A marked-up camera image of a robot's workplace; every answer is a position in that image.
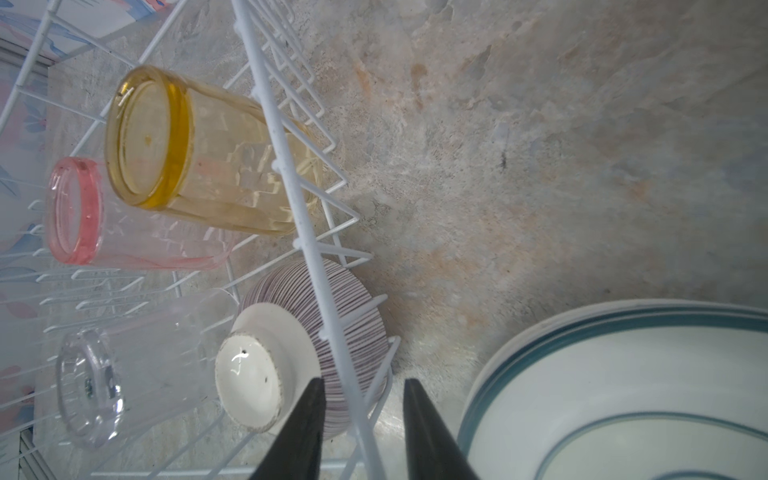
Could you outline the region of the clear glass cup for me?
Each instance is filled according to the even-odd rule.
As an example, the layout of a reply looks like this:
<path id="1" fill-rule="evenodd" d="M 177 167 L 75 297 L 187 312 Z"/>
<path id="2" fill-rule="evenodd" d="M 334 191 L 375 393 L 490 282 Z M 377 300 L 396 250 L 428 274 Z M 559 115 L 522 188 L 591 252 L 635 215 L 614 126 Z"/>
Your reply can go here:
<path id="1" fill-rule="evenodd" d="M 69 440 L 97 450 L 214 397 L 214 360 L 238 311 L 230 292 L 210 289 L 67 334 L 56 392 Z"/>

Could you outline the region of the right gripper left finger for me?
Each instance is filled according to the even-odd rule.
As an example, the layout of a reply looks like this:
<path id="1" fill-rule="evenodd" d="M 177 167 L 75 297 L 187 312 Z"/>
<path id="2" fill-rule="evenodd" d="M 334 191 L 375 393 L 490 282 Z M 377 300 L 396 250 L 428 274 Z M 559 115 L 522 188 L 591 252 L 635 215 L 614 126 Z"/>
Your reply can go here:
<path id="1" fill-rule="evenodd" d="M 318 479 L 325 410 L 325 383 L 316 377 L 307 384 L 250 480 Z"/>

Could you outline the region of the white ceramic bowl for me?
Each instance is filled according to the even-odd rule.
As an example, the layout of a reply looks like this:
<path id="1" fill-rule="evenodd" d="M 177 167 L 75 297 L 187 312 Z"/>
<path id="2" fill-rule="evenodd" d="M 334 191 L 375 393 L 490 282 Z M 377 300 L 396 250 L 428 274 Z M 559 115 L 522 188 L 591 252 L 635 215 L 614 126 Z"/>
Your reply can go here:
<path id="1" fill-rule="evenodd" d="M 363 283 L 330 259 L 324 268 L 338 313 L 373 300 Z M 350 414 L 323 328 L 309 270 L 303 260 L 269 272 L 249 291 L 215 360 L 215 384 L 229 417 L 257 433 L 279 433 L 315 377 L 325 382 L 324 439 L 344 433 Z M 383 319 L 374 308 L 345 324 L 344 335 L 365 395 L 389 351 Z"/>

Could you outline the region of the pink glass cup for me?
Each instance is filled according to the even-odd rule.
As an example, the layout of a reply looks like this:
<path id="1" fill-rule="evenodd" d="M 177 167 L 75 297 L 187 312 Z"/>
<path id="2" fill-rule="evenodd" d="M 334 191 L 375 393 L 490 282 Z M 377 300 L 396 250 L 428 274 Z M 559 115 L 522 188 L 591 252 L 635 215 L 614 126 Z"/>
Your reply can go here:
<path id="1" fill-rule="evenodd" d="M 209 270 L 237 240 L 232 231 L 132 207 L 120 200 L 104 164 L 65 157 L 53 166 L 44 232 L 64 264 L 123 270 Z"/>

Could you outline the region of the white wire dish rack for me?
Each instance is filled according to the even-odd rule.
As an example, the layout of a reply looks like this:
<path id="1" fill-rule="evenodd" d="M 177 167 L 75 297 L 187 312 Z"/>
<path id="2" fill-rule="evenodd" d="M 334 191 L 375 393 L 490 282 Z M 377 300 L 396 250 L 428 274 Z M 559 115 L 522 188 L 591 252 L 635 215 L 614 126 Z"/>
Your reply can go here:
<path id="1" fill-rule="evenodd" d="M 165 88 L 150 79 L 109 136 L 122 77 L 150 65 L 265 101 L 278 126 L 249 138 L 232 112 L 165 167 L 174 132 Z M 313 308 L 315 374 L 327 377 L 322 469 L 384 475 L 373 429 L 399 346 L 379 297 L 347 306 L 328 256 L 357 212 L 316 73 L 288 1 L 5 1 L 1 5 L 1 475 L 5 479 L 246 478 L 279 429 L 237 423 L 214 384 L 222 340 L 249 287 L 295 262 Z M 112 189 L 104 150 L 144 151 L 145 185 L 240 188 L 266 173 L 275 231 L 238 232 L 129 205 Z"/>

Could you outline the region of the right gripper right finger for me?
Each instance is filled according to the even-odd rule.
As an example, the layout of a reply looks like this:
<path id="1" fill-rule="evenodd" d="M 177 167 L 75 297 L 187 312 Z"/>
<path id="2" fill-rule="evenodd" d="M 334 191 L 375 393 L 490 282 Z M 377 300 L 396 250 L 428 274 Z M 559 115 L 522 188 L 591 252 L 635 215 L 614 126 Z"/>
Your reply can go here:
<path id="1" fill-rule="evenodd" d="M 409 479 L 478 479 L 418 379 L 404 383 Z"/>

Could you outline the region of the grey patterned plate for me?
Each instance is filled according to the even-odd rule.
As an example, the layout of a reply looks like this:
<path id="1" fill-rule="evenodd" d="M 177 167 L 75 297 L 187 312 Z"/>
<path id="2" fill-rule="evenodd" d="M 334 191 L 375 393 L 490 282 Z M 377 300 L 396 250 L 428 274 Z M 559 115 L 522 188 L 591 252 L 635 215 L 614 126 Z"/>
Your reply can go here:
<path id="1" fill-rule="evenodd" d="M 490 358 L 457 443 L 483 479 L 763 479 L 767 314 L 685 300 L 558 314 Z"/>

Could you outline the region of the yellow glass cup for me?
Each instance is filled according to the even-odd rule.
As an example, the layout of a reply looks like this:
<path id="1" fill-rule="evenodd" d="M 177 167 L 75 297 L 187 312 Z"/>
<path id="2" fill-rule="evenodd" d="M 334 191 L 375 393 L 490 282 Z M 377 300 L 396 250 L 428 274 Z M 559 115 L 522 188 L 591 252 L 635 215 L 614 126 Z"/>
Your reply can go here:
<path id="1" fill-rule="evenodd" d="M 111 101 L 104 157 L 130 206 L 258 235 L 296 229 L 263 109 L 246 96 L 137 67 Z"/>

